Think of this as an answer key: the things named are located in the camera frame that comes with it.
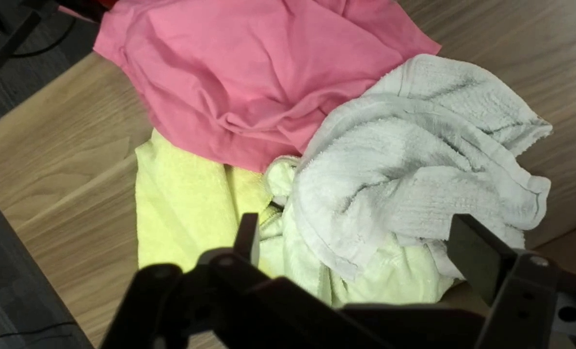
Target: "crumpled fabric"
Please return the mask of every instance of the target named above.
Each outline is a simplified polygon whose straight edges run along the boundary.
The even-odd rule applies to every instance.
[[[294,226],[343,280],[366,276],[389,237],[426,241],[440,274],[461,278],[440,255],[453,214],[523,249],[550,183],[515,158],[548,135],[486,71],[419,55],[323,121],[294,175]]]
[[[273,202],[285,206],[259,232],[259,266],[271,276],[287,276],[329,307],[349,303],[415,305],[436,303],[451,286],[442,278],[424,245],[399,247],[393,235],[376,249],[360,278],[341,280],[306,247],[289,200],[298,160],[277,158],[265,171]]]
[[[95,51],[170,144],[263,171],[304,152],[331,109],[438,45],[395,0],[120,0]]]
[[[259,228],[277,216],[261,175],[182,152],[155,131],[135,160],[139,268],[190,272],[205,251],[232,247],[242,214],[259,214]]]

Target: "white cloth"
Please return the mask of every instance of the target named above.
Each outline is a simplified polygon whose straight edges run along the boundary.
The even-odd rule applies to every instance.
[[[387,235],[360,278],[341,280],[331,274],[306,247],[292,220],[291,193],[298,160],[277,158],[265,171],[273,202],[287,204],[283,216],[259,233],[259,268],[269,276],[287,276],[329,307],[349,303],[436,303],[451,286],[440,278],[424,245],[399,247]]]
[[[343,280],[364,276],[395,235],[440,261],[453,214],[471,214],[512,249],[545,216],[550,183],[515,158],[550,127],[479,67],[420,55],[323,121],[292,189],[306,247]]]

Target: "pink cloth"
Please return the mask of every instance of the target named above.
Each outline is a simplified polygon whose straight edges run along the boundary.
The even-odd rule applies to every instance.
[[[323,117],[438,45],[393,0],[120,0],[95,51],[195,156],[263,171]]]

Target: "cloth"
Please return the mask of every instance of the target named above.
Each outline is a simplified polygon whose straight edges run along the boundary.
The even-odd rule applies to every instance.
[[[515,158],[547,135],[550,127],[492,74],[419,55],[323,121],[294,175],[296,230],[343,280],[364,276],[389,235],[440,251],[453,214],[521,249],[550,183]],[[438,268],[459,278],[448,261]]]
[[[393,0],[120,0],[95,51],[174,146],[263,171],[300,154],[333,107],[438,47]]]
[[[139,268],[168,263],[190,272],[205,251],[232,247],[242,214],[259,214],[259,228],[277,214],[261,175],[195,158],[155,131],[135,160]]]
[[[387,235],[372,257],[370,268],[356,280],[341,280],[325,268],[306,247],[294,218],[289,193],[296,171],[294,158],[279,158],[265,171],[273,199],[285,200],[277,216],[259,237],[259,264],[271,276],[287,276],[296,286],[331,307],[347,303],[436,303],[451,286],[438,276],[436,264],[424,245],[399,247]]]

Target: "yellow cloth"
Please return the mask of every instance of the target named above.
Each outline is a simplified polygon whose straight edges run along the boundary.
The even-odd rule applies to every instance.
[[[155,131],[135,160],[139,268],[170,263],[190,272],[201,253],[232,247],[242,214],[259,214],[259,228],[277,214],[261,175],[182,152]]]

